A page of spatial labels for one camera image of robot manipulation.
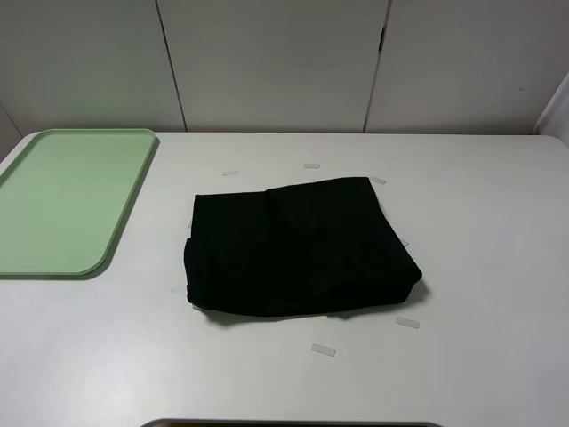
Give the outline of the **black short sleeve shirt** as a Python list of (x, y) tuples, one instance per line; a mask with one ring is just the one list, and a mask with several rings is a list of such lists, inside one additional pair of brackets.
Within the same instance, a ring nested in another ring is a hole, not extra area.
[(198, 195), (184, 266), (190, 304), (259, 318), (400, 304), (422, 278), (365, 177)]

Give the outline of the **light green plastic tray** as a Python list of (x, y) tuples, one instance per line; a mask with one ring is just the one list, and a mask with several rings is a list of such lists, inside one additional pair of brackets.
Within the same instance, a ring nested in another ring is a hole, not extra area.
[(148, 129), (36, 134), (1, 174), (1, 275), (79, 278), (109, 257), (151, 163)]

